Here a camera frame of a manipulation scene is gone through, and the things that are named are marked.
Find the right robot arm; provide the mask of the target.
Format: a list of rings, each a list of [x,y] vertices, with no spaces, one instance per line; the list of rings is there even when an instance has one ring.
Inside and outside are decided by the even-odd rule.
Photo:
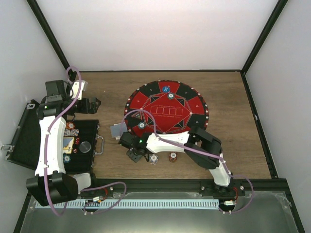
[[[232,173],[225,164],[220,139],[197,126],[174,134],[143,133],[138,136],[123,132],[119,144],[128,149],[127,155],[135,163],[142,157],[160,152],[184,153],[211,173],[220,195],[226,196],[233,190]]]

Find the orange blue 10 chip stack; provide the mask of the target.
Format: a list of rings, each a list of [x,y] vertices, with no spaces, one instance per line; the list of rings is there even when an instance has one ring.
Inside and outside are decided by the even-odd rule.
[[[149,156],[150,164],[156,165],[158,163],[158,156],[153,154]]]

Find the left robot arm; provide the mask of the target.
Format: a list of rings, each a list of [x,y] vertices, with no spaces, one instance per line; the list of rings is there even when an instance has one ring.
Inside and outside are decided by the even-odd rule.
[[[35,176],[26,181],[26,187],[42,206],[77,199],[84,191],[88,196],[99,192],[99,183],[91,179],[89,172],[68,175],[64,165],[64,133],[67,115],[94,114],[98,100],[82,97],[88,83],[75,81],[66,92],[61,80],[45,83],[47,96],[37,110],[41,130],[40,153]]]

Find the blue small blind button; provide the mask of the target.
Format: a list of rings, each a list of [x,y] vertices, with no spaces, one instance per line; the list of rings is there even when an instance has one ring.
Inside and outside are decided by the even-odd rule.
[[[170,87],[169,86],[164,86],[162,88],[163,93],[170,93]]]

